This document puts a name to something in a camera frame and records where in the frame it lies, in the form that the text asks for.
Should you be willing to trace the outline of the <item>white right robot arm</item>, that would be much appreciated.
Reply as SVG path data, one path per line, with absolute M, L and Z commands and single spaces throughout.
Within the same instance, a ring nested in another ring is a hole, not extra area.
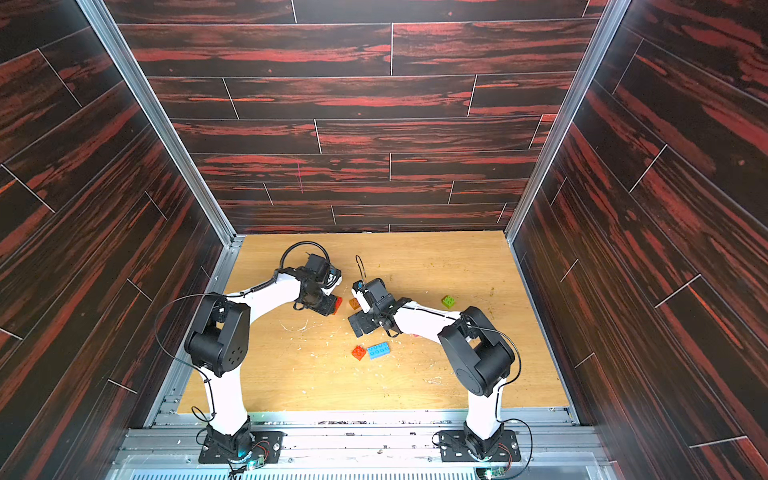
M 516 360 L 516 351 L 502 333 L 476 307 L 444 311 L 405 297 L 395 299 L 379 278 L 355 282 L 352 293 L 359 310 L 348 320 L 356 336 L 382 328 L 391 337 L 416 335 L 441 345 L 468 392 L 466 448 L 478 459 L 490 456 L 504 430 L 499 419 L 501 398 Z

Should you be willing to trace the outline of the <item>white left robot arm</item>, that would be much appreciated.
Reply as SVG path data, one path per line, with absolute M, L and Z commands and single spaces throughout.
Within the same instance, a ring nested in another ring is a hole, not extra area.
M 239 294 L 209 293 L 203 297 L 184 349 L 208 389 L 211 417 L 206 439 L 227 458 L 240 460 L 255 446 L 240 375 L 248 354 L 251 324 L 285 304 L 332 315 L 341 303 L 333 294 L 341 279 L 340 272 L 332 273 L 328 280 L 302 278 L 298 271 L 280 272 Z

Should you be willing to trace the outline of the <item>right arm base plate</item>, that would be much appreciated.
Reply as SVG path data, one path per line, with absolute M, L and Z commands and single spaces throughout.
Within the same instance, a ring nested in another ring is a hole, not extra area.
M 444 463 L 515 463 L 522 458 L 516 434 L 504 428 L 499 428 L 485 440 L 466 428 L 441 430 L 432 436 L 432 443 Z

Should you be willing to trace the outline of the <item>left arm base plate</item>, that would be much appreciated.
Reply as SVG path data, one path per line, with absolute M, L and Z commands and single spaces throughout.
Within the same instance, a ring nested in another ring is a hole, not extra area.
M 254 465 L 279 461 L 285 434 L 282 431 L 240 431 L 225 435 L 207 427 L 198 457 L 200 464 Z

